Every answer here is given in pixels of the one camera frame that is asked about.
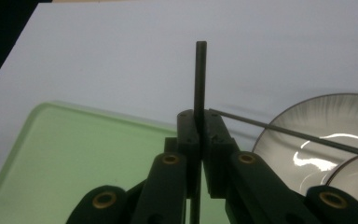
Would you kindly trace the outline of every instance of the black metal rod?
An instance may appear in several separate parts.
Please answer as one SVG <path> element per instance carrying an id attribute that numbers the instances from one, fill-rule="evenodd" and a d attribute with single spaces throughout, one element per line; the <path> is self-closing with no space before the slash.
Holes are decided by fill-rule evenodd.
<path id="1" fill-rule="evenodd" d="M 204 105 L 205 105 L 205 71 L 206 71 L 206 41 L 197 41 L 196 47 L 196 80 L 194 90 L 194 120 L 197 126 L 200 143 L 203 138 Z M 190 223 L 200 223 L 200 165 L 197 176 L 197 186 L 190 204 Z"/>
<path id="2" fill-rule="evenodd" d="M 203 113 L 205 103 L 205 70 L 206 70 L 206 41 L 197 41 L 196 49 L 196 85 L 194 91 L 194 119 L 198 133 L 203 130 Z"/>
<path id="3" fill-rule="evenodd" d="M 200 201 L 201 201 L 201 166 L 199 166 L 197 175 L 197 186 L 194 197 L 190 201 L 190 224 L 200 223 Z"/>
<path id="4" fill-rule="evenodd" d="M 350 146 L 343 145 L 343 144 L 340 144 L 340 143 L 324 140 L 324 139 L 321 139 L 321 138 L 318 138 L 318 137 L 315 137 L 315 136 L 312 136 L 312 135 L 308 135 L 308 134 L 305 134 L 305 133 L 298 133 L 298 132 L 295 132 L 295 131 L 292 131 L 292 130 L 284 129 L 284 128 L 281 128 L 281 127 L 278 127 L 278 126 L 275 126 L 275 125 L 272 125 L 272 124 L 267 124 L 267 123 L 263 123 L 263 122 L 260 122 L 260 121 L 257 121 L 257 120 L 247 119 L 247 118 L 243 118 L 243 117 L 240 117 L 240 116 L 237 116 L 237 115 L 228 114 L 226 112 L 222 112 L 222 111 L 218 111 L 218 110 L 214 110 L 214 109 L 210 109 L 210 110 L 212 112 L 220 115 L 220 116 L 223 116 L 223 117 L 239 120 L 239 121 L 242 121 L 242 122 L 245 122 L 245 123 L 253 124 L 253 125 L 258 126 L 258 127 L 262 127 L 262 128 L 265 128 L 265 129 L 270 129 L 270 130 L 275 131 L 275 132 L 289 134 L 289 135 L 292 135 L 294 137 L 298 137 L 298 138 L 302 138 L 302 139 L 305 139 L 305 140 L 310 140 L 310 141 L 315 142 L 315 143 L 319 143 L 321 145 L 325 145 L 325 146 L 328 146 L 328 147 L 334 147 L 334 148 L 337 148 L 337 149 L 340 149 L 340 150 L 343 150 L 343 151 L 346 151 L 346 152 L 358 154 L 358 148 L 357 147 L 350 147 Z"/>

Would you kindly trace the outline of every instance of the vertical rod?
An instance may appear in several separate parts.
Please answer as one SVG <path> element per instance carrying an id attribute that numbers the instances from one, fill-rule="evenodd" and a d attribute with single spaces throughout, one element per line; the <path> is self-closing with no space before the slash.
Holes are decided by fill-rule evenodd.
<path id="1" fill-rule="evenodd" d="M 200 224 L 200 200 L 201 200 L 201 166 L 197 171 L 196 192 L 190 201 L 190 224 Z"/>
<path id="2" fill-rule="evenodd" d="M 194 90 L 194 120 L 197 126 L 197 133 L 202 148 L 204 103 L 205 103 L 205 70 L 206 70 L 206 41 L 197 41 L 196 48 L 196 84 Z M 197 186 L 194 197 L 190 204 L 190 224 L 200 223 L 200 186 L 201 186 L 201 165 L 197 171 Z"/>
<path id="3" fill-rule="evenodd" d="M 196 85 L 194 91 L 194 119 L 197 131 L 203 130 L 203 113 L 205 103 L 205 68 L 206 68 L 206 41 L 197 41 L 196 49 Z"/>

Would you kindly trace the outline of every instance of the green glass plate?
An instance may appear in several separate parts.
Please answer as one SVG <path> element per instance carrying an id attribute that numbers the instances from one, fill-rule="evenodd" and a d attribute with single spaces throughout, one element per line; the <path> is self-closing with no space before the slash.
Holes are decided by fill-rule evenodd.
<path id="1" fill-rule="evenodd" d="M 147 178 L 174 127 L 46 103 L 27 119 L 0 174 L 0 223 L 65 223 L 91 189 Z"/>

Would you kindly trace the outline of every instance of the brass insert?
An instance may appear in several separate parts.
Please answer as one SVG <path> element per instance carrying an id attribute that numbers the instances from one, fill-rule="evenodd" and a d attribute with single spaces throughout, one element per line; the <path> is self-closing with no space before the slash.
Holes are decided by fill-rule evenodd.
<path id="1" fill-rule="evenodd" d="M 104 191 L 92 200 L 92 205 L 98 209 L 104 209 L 116 202 L 117 196 L 113 191 Z"/>
<path id="2" fill-rule="evenodd" d="M 179 157 L 175 155 L 167 155 L 162 158 L 162 162 L 165 164 L 176 164 L 179 162 Z"/>
<path id="3" fill-rule="evenodd" d="M 253 157 L 252 155 L 248 155 L 248 154 L 240 154 L 240 156 L 238 157 L 238 159 L 243 162 L 243 163 L 254 163 L 255 162 L 255 157 Z"/>
<path id="4" fill-rule="evenodd" d="M 319 198 L 322 200 L 322 202 L 337 209 L 346 208 L 348 206 L 348 203 L 345 201 L 345 199 L 333 192 L 321 192 L 319 193 Z"/>

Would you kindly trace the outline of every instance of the white background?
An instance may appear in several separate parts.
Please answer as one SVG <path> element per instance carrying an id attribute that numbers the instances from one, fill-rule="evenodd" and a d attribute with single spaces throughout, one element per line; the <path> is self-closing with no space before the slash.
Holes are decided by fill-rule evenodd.
<path id="1" fill-rule="evenodd" d="M 310 97 L 358 92 L 358 1 L 41 4 L 0 71 L 0 169 L 46 101 L 174 125 L 193 106 L 197 40 L 207 108 L 270 122 Z M 262 131 L 227 124 L 242 150 Z"/>

